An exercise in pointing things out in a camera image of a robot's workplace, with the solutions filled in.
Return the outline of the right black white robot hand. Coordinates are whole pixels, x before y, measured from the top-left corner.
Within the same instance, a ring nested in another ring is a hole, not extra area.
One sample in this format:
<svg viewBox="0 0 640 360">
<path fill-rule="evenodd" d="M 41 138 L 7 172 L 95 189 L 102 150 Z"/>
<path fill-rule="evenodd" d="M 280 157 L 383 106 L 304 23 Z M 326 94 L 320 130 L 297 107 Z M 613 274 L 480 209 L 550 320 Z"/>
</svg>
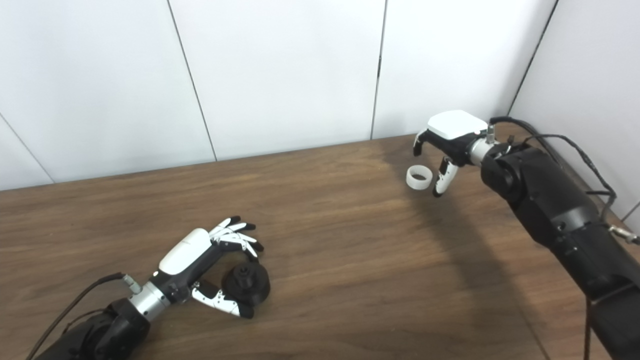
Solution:
<svg viewBox="0 0 640 360">
<path fill-rule="evenodd" d="M 435 198 L 445 194 L 460 168 L 482 166 L 483 158 L 493 147 L 486 142 L 488 129 L 486 121 L 468 112 L 454 110 L 430 117 L 426 128 L 414 137 L 414 157 L 422 154 L 424 143 L 434 146 L 444 154 L 432 190 Z"/>
</svg>

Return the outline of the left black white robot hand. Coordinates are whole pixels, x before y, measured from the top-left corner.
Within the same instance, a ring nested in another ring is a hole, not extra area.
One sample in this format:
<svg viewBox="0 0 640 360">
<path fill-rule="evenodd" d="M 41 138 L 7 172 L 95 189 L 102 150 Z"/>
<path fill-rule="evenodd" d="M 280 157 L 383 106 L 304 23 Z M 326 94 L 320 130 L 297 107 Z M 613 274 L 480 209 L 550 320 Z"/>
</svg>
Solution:
<svg viewBox="0 0 640 360">
<path fill-rule="evenodd" d="M 195 228 L 160 260 L 149 280 L 151 289 L 169 305 L 195 300 L 236 317 L 253 318 L 255 307 L 271 292 L 269 274 L 258 256 L 265 248 L 244 233 L 255 228 L 240 216 L 226 218 L 211 230 Z M 222 285 L 205 281 L 203 276 L 231 253 L 242 253 L 246 261 L 235 265 Z"/>
</svg>

